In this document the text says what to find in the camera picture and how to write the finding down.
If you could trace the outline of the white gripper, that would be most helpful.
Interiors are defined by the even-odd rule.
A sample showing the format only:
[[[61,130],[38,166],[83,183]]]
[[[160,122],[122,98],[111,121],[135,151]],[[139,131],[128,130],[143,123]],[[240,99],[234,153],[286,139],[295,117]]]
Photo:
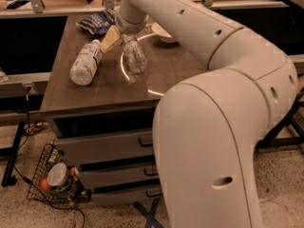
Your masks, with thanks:
[[[137,34],[143,30],[149,16],[142,10],[121,0],[115,15],[116,26],[111,26],[101,42],[102,53],[110,51],[120,40],[122,34]]]

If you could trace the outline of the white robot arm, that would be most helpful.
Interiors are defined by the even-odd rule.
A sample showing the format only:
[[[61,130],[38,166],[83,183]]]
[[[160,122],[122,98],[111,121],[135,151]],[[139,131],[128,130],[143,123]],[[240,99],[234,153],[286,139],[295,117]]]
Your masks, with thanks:
[[[254,150],[295,101],[294,63],[251,29],[190,0],[121,0],[121,32],[140,31],[146,18],[208,69],[171,87],[154,114],[171,228],[262,228]]]

